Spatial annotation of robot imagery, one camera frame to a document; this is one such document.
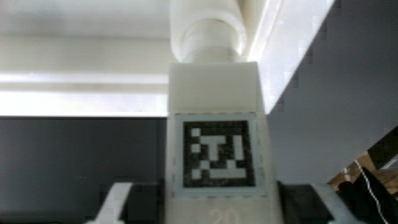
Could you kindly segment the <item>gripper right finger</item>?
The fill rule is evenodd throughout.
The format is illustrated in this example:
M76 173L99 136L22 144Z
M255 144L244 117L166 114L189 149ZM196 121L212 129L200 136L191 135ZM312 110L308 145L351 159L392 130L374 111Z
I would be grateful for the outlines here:
M278 183L278 196L284 224L362 224L326 186Z

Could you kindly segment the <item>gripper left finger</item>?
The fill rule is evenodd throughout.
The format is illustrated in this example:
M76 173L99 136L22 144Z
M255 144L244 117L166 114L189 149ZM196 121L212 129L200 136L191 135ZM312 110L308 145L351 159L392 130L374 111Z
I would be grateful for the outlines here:
M161 184L115 182L85 224L159 224Z

